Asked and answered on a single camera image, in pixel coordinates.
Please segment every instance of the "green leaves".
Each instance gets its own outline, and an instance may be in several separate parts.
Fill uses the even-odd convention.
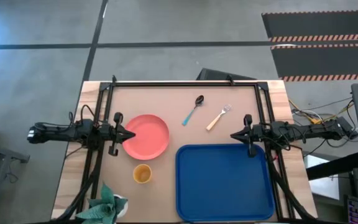
[[[115,197],[112,190],[103,183],[101,199],[88,199],[91,208],[78,213],[76,217],[85,219],[83,224],[113,224],[117,214],[124,209],[128,199]]]

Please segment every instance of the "yellow cup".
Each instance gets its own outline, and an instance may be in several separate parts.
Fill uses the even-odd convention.
[[[138,184],[145,184],[152,178],[152,169],[146,165],[141,164],[134,169],[134,180]]]

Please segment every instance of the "wooden table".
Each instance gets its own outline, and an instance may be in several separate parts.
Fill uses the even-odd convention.
[[[268,82],[270,98],[272,101],[275,119],[277,121],[288,121],[289,123],[293,123],[284,82],[281,80],[274,80],[274,81],[258,80],[256,82]],[[80,109],[83,105],[89,105],[89,107],[92,109],[95,108],[96,100],[98,97],[99,84],[100,82],[84,82],[83,88],[81,90],[81,96],[78,103],[78,109],[76,111],[76,119],[79,119]],[[266,111],[265,102],[264,100],[262,101],[264,103],[264,111]],[[101,117],[103,117],[103,112],[104,112],[104,108],[102,108],[101,110]],[[92,116],[87,111],[84,113],[84,118],[92,119]],[[267,117],[267,112],[265,112],[265,119],[267,121],[269,120]],[[77,143],[69,143],[67,154],[79,148],[79,146],[80,145]],[[55,205],[53,207],[52,218],[57,218],[59,215],[61,215],[64,212],[64,210],[67,208],[67,206],[71,203],[71,201],[74,199],[75,195],[78,193],[81,185],[85,158],[86,158],[86,149],[81,149],[75,154],[72,154],[65,161],[62,170],[62,175],[60,177],[60,183],[57,190]],[[294,147],[291,149],[291,151],[283,151],[283,159],[284,159],[291,191],[300,201],[302,206],[304,206],[311,215],[317,217],[316,208],[314,206],[313,197],[311,194],[310,185],[306,175],[306,169],[303,163],[301,151]],[[287,217],[288,212],[287,212],[287,207],[285,205],[284,194],[281,190],[279,190],[279,194],[280,194],[280,201],[282,204],[283,216]]]

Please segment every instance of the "black metal frame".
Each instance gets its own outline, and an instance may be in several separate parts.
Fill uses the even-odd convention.
[[[229,82],[229,81],[189,81],[189,82],[116,82],[115,77],[113,77],[112,82],[102,82],[99,86],[99,93],[98,93],[98,100],[96,103],[96,109],[95,109],[95,121],[99,119],[101,106],[102,106],[102,100],[104,91],[108,90],[108,96],[107,96],[107,102],[106,102],[106,108],[104,112],[104,118],[103,121],[107,121],[109,119],[109,113],[111,108],[111,101],[112,101],[112,92],[114,87],[166,87],[166,86],[249,86],[253,87],[255,90],[255,97],[257,101],[257,107],[258,107],[258,113],[260,122],[265,123],[265,113],[263,110],[263,104],[262,104],[262,98],[260,95],[260,91],[264,92],[265,100],[267,104],[267,112],[270,122],[274,121],[274,114],[273,114],[273,106],[270,99],[270,93],[269,88],[267,85],[267,82]],[[269,142],[265,143],[265,150],[267,153],[271,153],[271,148]],[[93,156],[94,150],[88,150],[88,153],[86,155],[85,160],[85,167],[83,172],[83,178],[81,182],[81,190],[78,193],[78,195],[75,197],[73,203],[71,206],[76,206],[76,212],[81,212],[83,208],[83,201],[85,199],[85,193],[88,191],[90,186],[92,185],[91,190],[91,198],[96,198],[96,193],[98,191],[98,182],[99,182],[99,175],[100,175],[100,169],[101,169],[101,161],[103,158],[103,149],[104,149],[104,142],[100,145],[100,147],[97,149],[98,155],[96,158],[96,163],[94,166],[94,169],[92,173],[90,174],[91,169],[91,160]],[[278,167],[280,169],[280,175],[283,177],[285,183],[288,185],[288,179],[287,179],[287,173],[285,172],[285,166],[284,166],[284,160],[281,153],[281,150],[277,150],[278,155]],[[280,203],[280,197],[278,194],[278,186],[277,184],[272,181],[272,188],[273,188],[273,196],[275,200],[275,207],[276,207],[276,213],[278,220],[283,220],[285,217],[283,217],[282,207]],[[287,199],[287,209],[290,219],[294,219],[295,215],[293,212],[293,207],[290,203],[290,201]],[[71,217],[71,214],[66,214],[65,216],[61,216],[58,220],[51,220],[50,223],[58,223],[62,222],[63,220],[66,220],[69,222],[69,218]]]

